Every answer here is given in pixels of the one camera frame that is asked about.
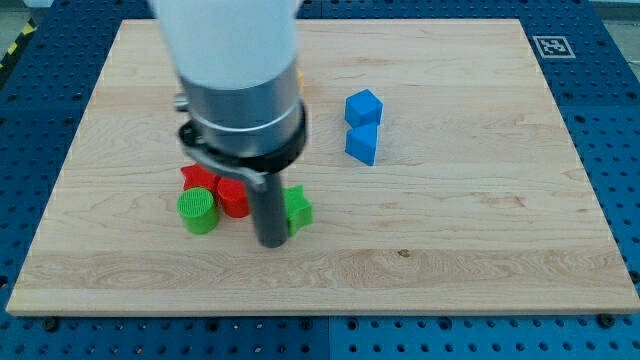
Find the yellow block behind arm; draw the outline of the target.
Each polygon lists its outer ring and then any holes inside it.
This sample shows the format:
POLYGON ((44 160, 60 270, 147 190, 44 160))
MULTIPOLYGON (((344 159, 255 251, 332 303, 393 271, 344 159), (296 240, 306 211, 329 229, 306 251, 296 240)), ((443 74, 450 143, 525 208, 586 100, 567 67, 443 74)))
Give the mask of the yellow block behind arm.
POLYGON ((301 96, 304 96, 304 75, 300 68, 296 69, 298 89, 301 96))

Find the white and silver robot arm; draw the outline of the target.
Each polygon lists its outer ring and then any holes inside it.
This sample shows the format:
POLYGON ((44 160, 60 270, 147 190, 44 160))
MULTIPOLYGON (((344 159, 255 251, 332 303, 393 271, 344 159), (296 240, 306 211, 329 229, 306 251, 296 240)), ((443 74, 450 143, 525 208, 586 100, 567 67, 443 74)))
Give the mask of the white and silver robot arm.
POLYGON ((298 1, 153 0, 182 86, 178 133, 203 168, 241 181, 262 246, 288 239, 280 173, 302 153, 306 109, 297 75, 298 1))

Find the black clamp ring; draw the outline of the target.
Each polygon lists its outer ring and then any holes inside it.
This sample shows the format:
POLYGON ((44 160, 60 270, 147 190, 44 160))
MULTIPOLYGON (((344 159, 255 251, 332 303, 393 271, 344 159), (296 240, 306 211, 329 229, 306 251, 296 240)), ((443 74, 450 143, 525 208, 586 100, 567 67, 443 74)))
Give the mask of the black clamp ring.
POLYGON ((217 175, 240 180, 251 190, 265 192, 267 177, 290 166, 304 150, 307 140, 306 108, 302 100, 296 104, 300 123, 292 137, 276 150, 253 157, 228 155, 204 141, 203 130, 196 120, 189 120, 178 130, 178 138, 185 154, 204 169, 217 175))

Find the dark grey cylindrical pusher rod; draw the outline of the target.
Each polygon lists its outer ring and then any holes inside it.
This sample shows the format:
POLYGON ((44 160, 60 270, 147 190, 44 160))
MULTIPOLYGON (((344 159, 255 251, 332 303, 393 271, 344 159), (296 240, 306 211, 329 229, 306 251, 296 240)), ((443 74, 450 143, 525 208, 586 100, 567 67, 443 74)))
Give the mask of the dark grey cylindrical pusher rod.
POLYGON ((288 223, 281 177, 259 173, 248 185, 249 207, 259 243, 277 248, 288 239, 288 223))

